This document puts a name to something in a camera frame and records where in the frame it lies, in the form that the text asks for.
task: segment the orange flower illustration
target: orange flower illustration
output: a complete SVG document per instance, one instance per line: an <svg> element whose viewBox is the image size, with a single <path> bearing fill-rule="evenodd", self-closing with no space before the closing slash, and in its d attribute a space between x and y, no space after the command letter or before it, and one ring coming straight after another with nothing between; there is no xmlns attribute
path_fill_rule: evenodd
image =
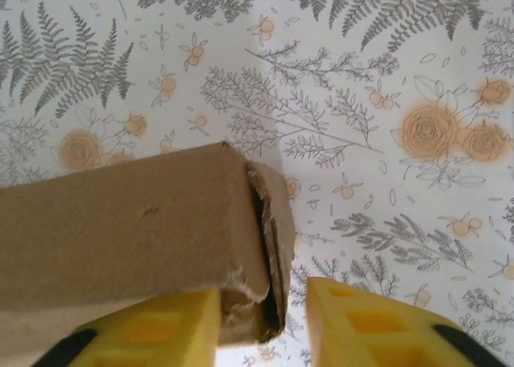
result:
<svg viewBox="0 0 514 367"><path fill-rule="evenodd" d="M146 130L146 119L143 116L131 116L125 122L125 131L133 136L140 136Z"/></svg>
<svg viewBox="0 0 514 367"><path fill-rule="evenodd" d="M425 106L403 122L403 146L413 157L435 160L455 142L457 121L447 110Z"/></svg>
<svg viewBox="0 0 514 367"><path fill-rule="evenodd" d="M288 198L290 200L294 200L300 194L302 189L302 185L298 182L296 178L288 178L286 179L286 192L288 193Z"/></svg>
<svg viewBox="0 0 514 367"><path fill-rule="evenodd" d="M61 140L59 162L68 172L95 168L101 155L101 144L90 132L75 130Z"/></svg>
<svg viewBox="0 0 514 367"><path fill-rule="evenodd" d="M460 130L458 140L464 152L478 161L494 160L505 146L500 128L487 126L485 122L474 128Z"/></svg>
<svg viewBox="0 0 514 367"><path fill-rule="evenodd" d="M130 162L134 160L134 156L132 154L127 154L125 152L114 153L110 155L104 155L102 157L103 166L111 166L121 164L123 162Z"/></svg>
<svg viewBox="0 0 514 367"><path fill-rule="evenodd" d="M502 104L511 92L510 85L503 80L487 81L486 86L479 91L483 104Z"/></svg>

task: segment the wallpaper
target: wallpaper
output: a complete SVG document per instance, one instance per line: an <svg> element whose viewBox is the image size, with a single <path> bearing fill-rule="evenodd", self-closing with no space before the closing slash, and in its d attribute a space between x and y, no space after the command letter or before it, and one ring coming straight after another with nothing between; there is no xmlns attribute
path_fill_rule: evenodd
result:
<svg viewBox="0 0 514 367"><path fill-rule="evenodd" d="M514 0L0 0L0 184L220 140L284 174L287 328L218 365L311 366L322 275L514 365Z"/></svg>

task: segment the patterned background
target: patterned background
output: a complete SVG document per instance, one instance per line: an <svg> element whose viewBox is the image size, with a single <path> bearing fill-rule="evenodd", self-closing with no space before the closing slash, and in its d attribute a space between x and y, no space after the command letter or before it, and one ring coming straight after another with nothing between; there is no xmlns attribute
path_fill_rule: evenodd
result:
<svg viewBox="0 0 514 367"><path fill-rule="evenodd" d="M454 320L514 365L514 0L0 0L0 184L226 139L287 178L305 280Z"/></svg>

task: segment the floral wallpaper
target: floral wallpaper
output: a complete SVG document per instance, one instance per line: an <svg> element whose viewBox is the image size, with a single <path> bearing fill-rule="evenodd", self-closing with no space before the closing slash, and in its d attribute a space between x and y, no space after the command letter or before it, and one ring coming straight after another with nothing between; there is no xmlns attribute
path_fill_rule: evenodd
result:
<svg viewBox="0 0 514 367"><path fill-rule="evenodd" d="M220 140L284 174L285 333L322 275L458 323L514 365L514 0L0 0L0 186Z"/></svg>

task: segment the cardboard box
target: cardboard box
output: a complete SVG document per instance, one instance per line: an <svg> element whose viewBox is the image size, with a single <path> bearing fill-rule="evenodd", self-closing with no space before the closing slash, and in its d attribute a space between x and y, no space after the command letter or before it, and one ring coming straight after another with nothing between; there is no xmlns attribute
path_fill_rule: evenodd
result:
<svg viewBox="0 0 514 367"><path fill-rule="evenodd" d="M2 189L0 216L0 357L52 346L113 304L213 286L220 344L284 329L284 180L225 143Z"/></svg>

